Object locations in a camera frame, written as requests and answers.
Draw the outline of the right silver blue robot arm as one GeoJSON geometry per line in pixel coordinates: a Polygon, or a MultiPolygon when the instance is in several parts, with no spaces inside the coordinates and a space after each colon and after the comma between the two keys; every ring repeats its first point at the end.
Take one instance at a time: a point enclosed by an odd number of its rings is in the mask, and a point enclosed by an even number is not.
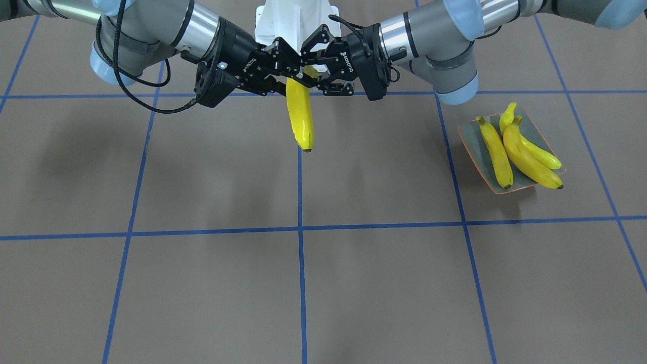
{"type": "Polygon", "coordinates": [[[197,65],[196,101],[215,107],[235,89],[265,96],[285,94],[278,76],[301,77],[300,55],[281,38],[257,43],[247,31],[195,1],[2,1],[2,21],[42,15],[101,23],[93,53],[100,63],[141,76],[144,69],[174,55],[197,65]]]}

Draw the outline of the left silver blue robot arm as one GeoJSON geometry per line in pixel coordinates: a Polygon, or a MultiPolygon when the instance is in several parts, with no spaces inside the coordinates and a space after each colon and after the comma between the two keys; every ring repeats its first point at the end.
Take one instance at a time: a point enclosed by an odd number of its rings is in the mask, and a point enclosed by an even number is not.
{"type": "Polygon", "coordinates": [[[477,39],[504,24],[538,13],[601,28],[622,28],[645,11],[645,1],[432,1],[369,27],[335,15],[350,33],[332,37],[324,26],[303,42],[304,65],[325,65],[328,76],[313,83],[327,96],[353,94],[356,79],[370,101],[386,96],[393,67],[408,69],[435,88],[439,100],[460,105],[479,86],[474,60],[477,39]]]}

